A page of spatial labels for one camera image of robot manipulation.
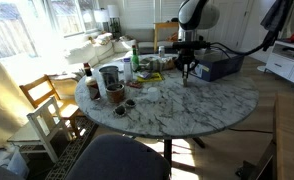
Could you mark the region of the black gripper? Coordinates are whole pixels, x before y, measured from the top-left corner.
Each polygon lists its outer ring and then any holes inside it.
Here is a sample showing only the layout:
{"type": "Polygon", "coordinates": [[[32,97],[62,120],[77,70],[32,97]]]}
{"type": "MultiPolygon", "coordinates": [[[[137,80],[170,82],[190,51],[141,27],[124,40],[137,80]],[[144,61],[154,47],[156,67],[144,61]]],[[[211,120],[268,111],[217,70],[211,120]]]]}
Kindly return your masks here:
{"type": "Polygon", "coordinates": [[[199,63],[195,59],[194,51],[209,47],[210,43],[206,41],[178,41],[173,43],[172,48],[178,51],[178,58],[174,64],[178,70],[183,72],[184,80],[188,79],[188,72],[199,63]]]}

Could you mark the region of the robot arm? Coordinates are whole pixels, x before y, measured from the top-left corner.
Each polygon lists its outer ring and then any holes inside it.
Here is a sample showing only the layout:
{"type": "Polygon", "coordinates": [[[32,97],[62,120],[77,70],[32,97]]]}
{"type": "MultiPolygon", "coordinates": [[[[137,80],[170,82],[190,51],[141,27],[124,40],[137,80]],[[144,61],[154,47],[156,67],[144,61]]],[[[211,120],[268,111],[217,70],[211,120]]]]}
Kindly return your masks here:
{"type": "Polygon", "coordinates": [[[182,71],[187,81],[188,73],[195,68],[194,51],[208,48],[209,42],[197,36],[198,29],[210,29],[216,25],[220,16],[219,9],[208,0],[185,0],[178,11],[178,41],[172,47],[178,51],[176,67],[182,71]]]}

